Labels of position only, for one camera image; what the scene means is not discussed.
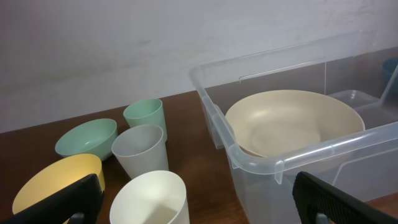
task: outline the black object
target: black object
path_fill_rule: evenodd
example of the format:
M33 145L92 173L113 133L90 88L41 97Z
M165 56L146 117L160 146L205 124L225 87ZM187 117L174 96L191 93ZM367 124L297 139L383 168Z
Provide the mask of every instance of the black object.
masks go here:
M94 224L103 194L96 174L89 174L57 193L15 214L1 224Z
M373 209L307 172L299 172L293 198L302 224L398 224L398 220Z

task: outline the mint green cup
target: mint green cup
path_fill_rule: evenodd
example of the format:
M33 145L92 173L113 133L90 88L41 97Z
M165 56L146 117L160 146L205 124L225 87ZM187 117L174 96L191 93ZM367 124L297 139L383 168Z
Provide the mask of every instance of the mint green cup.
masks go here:
M166 122L164 119L163 103L160 99L137 101L123 111L123 116L130 128L142 124L154 124L163 129L163 140L167 140Z
M118 136L117 127L116 121L108 118L81 124L58 140L55 152L63 157L89 153L104 161L112 155L112 143Z

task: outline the cup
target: cup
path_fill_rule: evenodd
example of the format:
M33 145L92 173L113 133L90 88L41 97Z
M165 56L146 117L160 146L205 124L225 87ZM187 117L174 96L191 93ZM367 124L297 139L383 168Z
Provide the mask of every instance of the cup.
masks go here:
M189 224L185 184L169 171L142 174L117 194L109 219L111 224Z
M112 152L130 178L154 170L169 170L163 129L144 124L123 132L112 144Z
M167 140L166 122L164 119L163 102L160 99L137 101L123 111L123 116L130 128L142 124L154 124L163 129L163 139Z

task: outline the bowl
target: bowl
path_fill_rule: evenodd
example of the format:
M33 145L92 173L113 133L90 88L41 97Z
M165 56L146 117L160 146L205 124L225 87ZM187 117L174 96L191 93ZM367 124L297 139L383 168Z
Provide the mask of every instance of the bowl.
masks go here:
M299 90L248 96L235 103L225 117L241 149L257 157L279 156L365 129L360 115L343 102ZM330 169L350 155L331 158L334 162L317 167L316 172Z
M118 136L114 120L103 118L81 124L64 134L55 151L63 157L81 153L98 156L102 161L112 155L112 143Z
M13 214L29 208L88 174L96 174L102 191L105 181L101 160L92 154L61 159L34 175L18 192L12 204Z

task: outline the beige bowl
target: beige bowl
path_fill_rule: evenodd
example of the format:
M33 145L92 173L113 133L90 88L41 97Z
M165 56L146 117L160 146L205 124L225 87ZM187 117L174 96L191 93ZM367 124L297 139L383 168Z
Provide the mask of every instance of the beige bowl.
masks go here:
M272 157L364 130L357 112L332 97L298 90L248 96L227 112L236 141L252 156ZM337 166L344 157L333 159Z

